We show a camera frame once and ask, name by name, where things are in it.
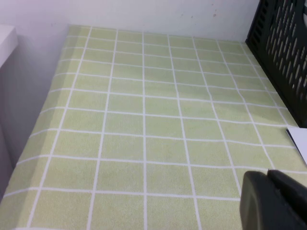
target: white grid line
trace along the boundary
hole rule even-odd
[[[276,101],[274,100],[274,98],[273,98],[272,95],[270,94],[270,91],[267,89],[266,85],[265,85],[265,84],[263,83],[263,81],[262,81],[262,78],[261,78],[260,75],[258,74],[258,71],[256,70],[255,65],[253,65],[252,61],[249,59],[249,57],[248,57],[248,55],[247,55],[247,53],[245,52],[244,49],[243,49],[243,51],[244,51],[244,54],[246,55],[248,61],[251,63],[251,65],[252,65],[254,71],[256,72],[258,78],[260,79],[260,81],[261,81],[263,87],[265,88],[266,92],[269,94],[269,96],[270,96],[270,98],[272,99],[272,101],[274,102],[275,106],[277,106]],[[277,108],[277,110],[278,110],[280,116],[282,117],[283,121],[285,122],[285,124],[289,125],[288,122],[287,122],[287,120],[285,119],[284,115],[283,115],[282,112],[280,111],[280,108],[279,108],[279,107],[276,107],[276,108]]]
[[[142,32],[142,86],[143,86],[143,192],[144,192],[144,230],[147,230],[147,170],[146,170],[146,112],[145,112],[145,61],[144,32]]]
[[[84,49],[84,47],[65,47],[65,49]],[[97,48],[86,48],[86,50],[97,50],[97,51],[104,51],[104,52],[113,52],[112,50],[109,49],[97,49]],[[126,52],[126,51],[116,51],[116,53],[122,53],[122,54],[132,54],[132,55],[142,55],[141,53],[134,53],[134,52]],[[163,55],[154,55],[154,54],[144,54],[144,56],[148,57],[159,57],[159,58],[170,58],[170,56],[163,56]],[[192,60],[192,61],[197,61],[196,58],[186,58],[186,57],[172,57],[173,59],[182,59],[182,60]],[[60,59],[60,61],[64,60],[70,60],[70,58],[65,58],[65,59]],[[224,63],[222,61],[212,61],[212,60],[206,60],[206,59],[201,59],[200,61],[208,61],[208,62],[213,62],[213,63]],[[246,63],[236,63],[236,62],[229,62],[229,64],[232,65],[242,65],[242,66],[251,66],[251,64],[246,64]]]
[[[105,93],[105,91],[95,91],[95,90],[82,90],[82,89],[72,89],[72,88],[61,88],[56,90],[51,90],[50,92],[56,92],[56,91],[62,91],[62,90],[73,90],[73,91],[80,91],[80,92],[95,92],[95,93]],[[120,92],[110,92],[112,95],[123,95],[123,96],[135,96],[135,97],[143,97],[141,94],[132,94],[132,93],[120,93]],[[170,99],[170,100],[176,100],[176,97],[163,97],[163,96],[153,96],[153,95],[146,95],[146,98],[161,98],[161,99]],[[193,99],[193,98],[180,98],[182,101],[192,101],[192,102],[211,102],[210,100],[204,100],[204,99]],[[243,102],[225,102],[225,101],[214,101],[214,103],[220,103],[220,104],[244,104]],[[285,109],[286,107],[280,107],[280,106],[271,106],[271,105],[264,105],[264,104],[255,104],[255,103],[245,103],[247,105],[256,105],[259,107],[267,107],[267,108],[281,108]]]
[[[113,68],[114,68],[115,50],[116,50],[116,45],[117,45],[117,39],[118,39],[118,30],[116,30],[114,53],[113,53],[113,58],[112,58],[110,81],[109,81],[109,86],[108,86],[107,96],[106,96],[106,106],[105,106],[106,108],[105,108],[104,120],[103,120],[103,124],[102,124],[101,138],[100,138],[99,150],[98,150],[98,158],[101,158],[102,146],[103,146],[104,136],[105,136],[104,132],[105,132],[105,128],[106,128],[106,116],[107,116],[107,110],[108,110],[108,105],[109,105],[109,97],[110,97],[111,82],[112,82],[112,77],[113,77]],[[93,209],[94,209],[95,192],[96,192],[96,189],[97,189],[97,181],[98,181],[98,174],[99,174],[99,166],[100,166],[100,161],[97,160],[95,177],[94,177],[94,184],[93,184],[93,192],[92,192],[92,197],[91,197],[90,209],[89,209],[89,213],[88,213],[88,221],[87,221],[87,225],[86,225],[87,230],[91,229],[92,214],[93,214]]]
[[[77,59],[77,58],[67,58],[67,59],[59,60],[59,62],[64,62],[64,61],[80,61],[80,59]],[[107,62],[107,61],[94,61],[94,60],[89,60],[89,59],[84,59],[83,61],[112,65],[111,62]],[[132,64],[125,64],[125,63],[113,63],[113,65],[116,65],[116,66],[133,66],[133,67],[140,67],[140,68],[142,68],[141,65],[132,65]],[[145,68],[148,68],[148,69],[172,70],[172,69],[168,69],[168,68],[152,67],[152,66],[145,66]],[[195,71],[195,70],[185,70],[185,69],[175,69],[175,71],[192,72],[192,73],[201,73],[201,72],[199,72],[199,71]],[[204,73],[206,73],[206,74],[212,74],[212,75],[220,75],[220,76],[229,76],[229,75],[230,75],[230,74],[228,74],[228,73],[211,73],[211,72],[204,72]],[[242,78],[258,78],[258,77],[254,77],[254,76],[241,76],[241,75],[234,75],[234,76],[236,76],[236,77],[242,77]]]
[[[255,131],[256,131],[256,133],[257,133],[257,136],[258,136],[258,139],[259,139],[259,141],[260,141],[260,144],[261,144],[261,146],[262,146],[262,148],[263,148],[263,150],[264,150],[264,152],[265,152],[265,155],[267,156],[267,158],[268,158],[268,160],[269,160],[269,162],[270,162],[272,168],[275,169],[275,166],[274,166],[274,164],[273,164],[273,161],[271,160],[271,158],[270,158],[270,156],[269,156],[269,154],[268,154],[268,152],[267,152],[267,150],[266,150],[266,148],[265,148],[265,146],[264,146],[264,143],[263,143],[263,141],[262,141],[262,138],[261,138],[261,136],[260,136],[260,133],[259,133],[257,127],[256,127],[256,124],[254,123],[254,119],[253,119],[253,117],[252,117],[252,115],[251,115],[251,113],[250,113],[250,111],[249,111],[249,108],[248,108],[248,106],[247,106],[247,104],[246,104],[245,98],[244,98],[244,97],[242,96],[242,94],[240,93],[240,90],[238,89],[237,84],[236,84],[236,82],[235,82],[234,76],[232,75],[232,73],[231,73],[231,71],[230,71],[230,68],[229,68],[229,66],[228,66],[228,64],[227,64],[227,62],[226,62],[226,60],[225,60],[225,57],[224,57],[224,55],[223,55],[223,53],[222,53],[222,50],[221,50],[220,45],[219,45],[219,42],[218,42],[218,41],[216,41],[216,42],[217,42],[217,45],[218,45],[218,47],[219,47],[219,50],[221,51],[221,54],[222,54],[223,60],[224,60],[224,62],[225,62],[225,64],[226,64],[226,67],[227,67],[227,69],[228,69],[228,71],[229,71],[231,77],[232,77],[233,80],[234,80],[234,83],[235,83],[237,92],[240,94],[240,96],[241,96],[241,98],[242,98],[242,100],[243,100],[243,102],[244,102],[244,104],[245,104],[245,108],[246,108],[246,110],[247,110],[247,112],[248,112],[248,115],[249,115],[249,118],[250,118],[250,120],[252,121],[252,124],[253,124],[253,126],[254,126],[254,128],[255,128]]]
[[[95,77],[100,77],[100,78],[109,78],[108,76],[99,76],[95,75]],[[120,80],[129,80],[129,81],[143,81],[143,79],[134,79],[134,78],[121,78],[121,77],[113,77],[113,79],[120,79]],[[157,81],[157,80],[144,80],[145,82],[154,82],[154,83],[161,83],[161,84],[172,84],[174,85],[175,83],[173,82],[168,82],[168,81]],[[177,83],[177,85],[188,85],[188,86],[196,86],[196,87],[206,87],[205,85],[197,85],[197,84],[186,84],[186,83]],[[226,90],[236,90],[236,88],[231,88],[231,87],[221,87],[221,86],[215,86],[215,85],[208,85],[209,88],[218,88],[218,89],[226,89]],[[241,91],[255,91],[255,92],[270,92],[270,93],[277,93],[274,91],[268,91],[267,89],[265,90],[257,90],[257,89],[244,89],[244,88],[239,88]]]
[[[52,109],[64,109],[65,107],[52,107],[46,110],[43,110],[40,112],[40,114],[43,114],[47,111],[50,111]],[[68,107],[68,110],[79,110],[79,111],[90,111],[90,112],[98,112],[103,113],[105,110],[96,110],[96,109],[82,109],[82,108],[71,108]],[[108,111],[110,114],[122,114],[122,115],[138,115],[142,116],[141,113],[132,113],[132,112],[118,112],[118,111]],[[154,117],[164,117],[164,118],[176,118],[180,119],[180,116],[174,116],[174,115],[157,115],[157,114],[144,114],[145,116],[154,116]],[[205,117],[188,117],[183,116],[183,119],[190,119],[190,120],[207,120],[207,121],[222,121],[222,122],[228,122],[228,123],[235,123],[235,124],[256,124],[256,125],[262,125],[262,126],[271,126],[271,127],[290,127],[289,125],[272,125],[268,123],[259,123],[259,122],[251,122],[251,121],[232,121],[232,120],[223,120],[223,119],[216,119],[216,118],[205,118]]]
[[[39,159],[39,158],[44,158],[44,157],[50,157],[49,155],[38,155],[35,157],[31,157],[25,160],[22,160],[17,163],[17,165]],[[91,158],[91,157],[75,157],[75,156],[65,156],[65,155],[56,155],[53,154],[51,156],[52,158],[62,158],[62,159],[70,159],[70,160],[83,160],[83,161],[109,161],[109,162],[122,162],[122,163],[140,163],[143,164],[143,160],[123,160],[123,159],[113,159],[113,158]],[[176,166],[189,166],[187,163],[173,163],[173,162],[162,162],[162,161],[146,161],[147,164],[157,164],[157,165],[176,165]],[[216,165],[204,165],[204,164],[190,164],[191,167],[196,167],[196,168],[212,168],[212,169],[253,169],[253,170],[268,170],[268,168],[261,168],[261,167],[254,167],[254,166],[244,166],[244,165],[236,165],[236,166],[216,166]],[[296,173],[296,174],[307,174],[306,171],[294,171],[294,170],[285,170],[285,169],[279,169],[280,171],[283,172],[288,172],[288,173]]]
[[[192,39],[192,41],[193,41],[193,46],[194,46],[194,49],[195,49],[195,52],[196,52],[196,56],[197,56],[197,58],[198,58],[198,52],[197,52],[197,50],[196,50],[195,41],[194,41],[194,39]],[[200,62],[199,58],[198,58],[198,63],[199,63],[199,66],[200,66],[201,71],[203,71],[202,66],[201,66],[201,62]],[[207,86],[207,81],[206,81],[206,78],[205,78],[205,75],[204,75],[203,72],[202,72],[202,77],[203,77],[203,80],[204,80],[204,82],[205,82],[205,84],[206,84],[206,86]],[[208,91],[208,94],[209,94],[209,97],[210,97],[212,110],[213,110],[213,112],[214,112],[215,118],[216,118],[216,120],[217,120],[217,124],[218,124],[218,126],[219,126],[219,130],[220,130],[220,132],[221,132],[221,135],[222,135],[222,138],[223,138],[223,141],[224,141],[224,145],[225,145],[225,148],[226,148],[227,156],[228,156],[228,159],[229,159],[229,162],[230,162],[230,165],[231,165],[232,172],[233,172],[233,174],[234,174],[236,186],[237,186],[238,192],[239,192],[239,194],[240,194],[240,196],[241,196],[241,186],[240,186],[240,183],[239,183],[239,180],[238,180],[238,176],[237,176],[237,174],[236,174],[236,170],[235,170],[235,168],[234,168],[234,163],[233,163],[232,158],[231,158],[231,155],[230,155],[230,151],[229,151],[229,148],[228,148],[228,144],[227,144],[227,141],[226,141],[226,138],[225,138],[223,129],[222,129],[222,127],[221,127],[221,124],[220,124],[220,122],[219,122],[219,120],[218,120],[218,115],[217,115],[216,110],[215,110],[215,107],[214,107],[214,103],[213,103],[213,100],[212,100],[212,95],[211,95],[211,93],[210,93],[208,87],[207,87],[207,91]]]
[[[86,36],[68,35],[67,37],[86,37]],[[97,38],[97,37],[90,37],[90,39],[101,40],[101,41],[114,41],[113,39],[105,39],[105,38]],[[132,44],[139,44],[139,45],[141,45],[140,42],[129,42],[129,41],[119,41],[119,42],[132,43]],[[144,45],[146,45],[146,46],[163,46],[163,47],[168,47],[167,45],[158,45],[158,44],[150,44],[150,43],[144,43]],[[84,47],[82,47],[82,46],[71,46],[71,47],[67,46],[67,47],[64,47],[64,48],[84,48]],[[171,46],[171,48],[194,49],[194,48],[181,47],[181,46]],[[209,50],[209,49],[201,49],[201,48],[196,48],[196,49],[200,50],[200,51],[219,52],[218,50]],[[245,54],[233,53],[233,52],[223,52],[223,53],[225,53],[225,54],[241,55],[241,56],[245,55]]]
[[[47,132],[47,131],[58,131],[57,128],[47,128],[44,130],[41,130],[37,133],[32,134],[30,137],[33,137],[39,133]],[[60,131],[65,132],[74,132],[74,133],[87,133],[87,134],[101,134],[101,132],[95,132],[95,131],[86,131],[86,130],[73,130],[73,129],[60,129]],[[140,137],[142,138],[143,135],[137,135],[137,134],[130,134],[130,133],[109,133],[105,132],[105,135],[117,135],[117,136],[130,136],[130,137]],[[160,138],[160,139],[170,139],[170,140],[183,140],[183,138],[174,138],[174,137],[163,137],[163,136],[151,136],[146,135],[146,138]],[[188,141],[200,141],[200,142],[223,142],[224,140],[214,140],[214,139],[191,139],[186,138]],[[235,141],[235,140],[226,140],[230,143],[237,143],[237,144],[243,144],[243,145],[252,145],[252,146],[262,146],[261,144],[253,144],[248,142],[242,142],[242,141]],[[266,147],[277,147],[277,148],[289,148],[289,149],[295,149],[295,146],[287,146],[287,145],[264,145]]]
[[[26,189],[21,189],[15,192],[7,193],[4,197],[8,197],[14,194],[27,192],[27,191],[36,191],[39,187],[29,187]],[[41,188],[43,191],[58,191],[58,192],[67,192],[67,193],[92,193],[93,190],[86,189],[66,189],[66,188]],[[114,194],[114,195],[133,195],[133,196],[159,196],[159,197],[177,197],[177,198],[194,198],[197,199],[209,199],[209,200],[229,200],[229,201],[240,201],[240,198],[235,197],[218,197],[218,196],[205,196],[205,195],[179,195],[179,194],[160,194],[160,193],[142,193],[142,192],[122,192],[122,191],[103,191],[96,190],[95,194]]]
[[[188,171],[189,171],[190,183],[191,183],[191,188],[192,188],[192,194],[193,194],[193,200],[194,200],[196,219],[197,219],[198,229],[201,230],[202,229],[202,227],[201,227],[201,219],[200,219],[200,214],[199,214],[199,211],[198,211],[198,204],[197,204],[197,199],[196,199],[195,185],[194,185],[192,169],[191,169],[191,165],[190,165],[189,150],[188,150],[186,134],[185,134],[183,118],[182,118],[182,112],[181,112],[181,107],[180,107],[179,92],[178,92],[178,88],[177,88],[177,84],[176,84],[176,76],[175,76],[174,64],[173,64],[173,59],[172,59],[171,46],[170,46],[170,42],[169,42],[169,35],[167,35],[167,42],[168,42],[169,54],[170,54],[170,58],[171,58],[171,64],[172,64],[172,70],[173,70],[175,89],[176,89],[176,94],[177,94],[177,104],[178,104],[178,110],[179,110],[179,115],[180,115],[182,137],[183,137],[183,141],[184,141],[184,147],[185,147],[186,158],[187,158],[187,163],[188,163]]]
[[[111,64],[111,62],[100,62],[100,61],[96,61],[98,63],[103,63],[103,64]],[[129,65],[129,64],[119,64],[119,63],[115,63],[114,65],[118,65],[118,66],[134,66],[134,67],[142,67],[142,66],[136,66],[136,65]],[[145,66],[145,69],[163,69],[163,70],[168,70],[168,71],[172,71],[171,69],[166,69],[166,68],[159,68],[159,67],[149,67],[149,66]],[[186,73],[200,73],[200,71],[194,71],[194,70],[183,70],[183,69],[176,69],[175,72],[186,72]],[[211,72],[204,72],[206,74],[212,74],[212,75],[219,75],[219,76],[230,76],[230,74],[227,73],[211,73]],[[67,74],[75,74],[75,72],[65,72],[65,73],[56,73],[54,75],[54,77],[56,76],[60,76],[60,75],[67,75]],[[109,77],[109,76],[103,76],[103,75],[97,75],[97,74],[88,74],[88,73],[79,73],[79,75],[85,75],[85,76],[97,76],[97,77]],[[234,77],[241,77],[241,78],[254,78],[254,79],[258,79],[259,77],[253,77],[253,76],[241,76],[241,75],[233,75]]]
[[[28,222],[27,222],[27,227],[30,227],[31,226],[31,223],[32,223],[32,219],[34,217],[34,213],[35,213],[35,209],[36,209],[36,205],[38,203],[38,199],[39,199],[39,196],[40,196],[40,193],[41,193],[41,188],[43,187],[43,184],[44,184],[44,181],[45,181],[45,178],[46,178],[46,175],[47,175],[47,171],[48,171],[48,168],[49,168],[49,165],[50,165],[50,162],[51,162],[51,156],[54,152],[54,149],[55,149],[55,146],[56,146],[56,143],[57,143],[57,140],[59,138],[59,133],[60,133],[60,130],[62,128],[62,125],[64,123],[64,118],[65,118],[65,114],[66,114],[66,111],[67,111],[67,107],[69,105],[69,102],[70,102],[70,99],[71,99],[71,95],[72,95],[72,88],[74,87],[75,83],[76,83],[76,80],[77,80],[77,77],[78,77],[78,73],[79,73],[79,70],[81,68],[81,63],[82,63],[82,59],[84,57],[84,54],[85,54],[85,50],[86,50],[86,46],[88,44],[88,41],[89,41],[89,38],[90,38],[90,33],[91,33],[91,30],[92,28],[90,28],[90,31],[89,31],[89,34],[87,36],[87,39],[86,39],[86,42],[85,42],[85,48],[84,48],[84,51],[82,53],[82,57],[81,57],[81,60],[80,60],[80,63],[78,65],[78,69],[77,69],[77,72],[75,74],[75,77],[74,77],[74,80],[73,80],[73,83],[72,83],[72,87],[71,87],[71,90],[70,90],[70,93],[69,93],[69,96],[68,96],[68,99],[67,99],[67,102],[66,102],[66,106],[65,106],[65,109],[64,109],[64,112],[63,112],[63,115],[62,115],[62,118],[61,118],[61,121],[60,121],[60,124],[59,124],[59,129],[56,133],[56,136],[54,138],[54,141],[53,141],[53,144],[52,144],[52,148],[51,148],[51,151],[50,151],[50,156],[48,157],[48,160],[47,160],[47,163],[46,163],[46,166],[45,166],[45,169],[44,169],[44,172],[43,172],[43,175],[42,175],[42,178],[41,178],[41,181],[39,183],[39,190],[36,194],[36,197],[35,197],[35,200],[34,200],[34,203],[33,203],[33,206],[32,206],[32,209],[31,209],[31,212],[30,212],[30,215],[29,215],[29,219],[28,219]]]

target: green grid mat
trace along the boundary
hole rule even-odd
[[[307,184],[246,44],[71,26],[0,229],[240,229],[244,172]]]

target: black basket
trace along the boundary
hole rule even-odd
[[[305,0],[261,0],[246,43],[300,127],[307,127]]]

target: white paper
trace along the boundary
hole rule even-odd
[[[307,128],[288,128],[288,131],[298,149],[301,153],[305,163],[307,164]]]

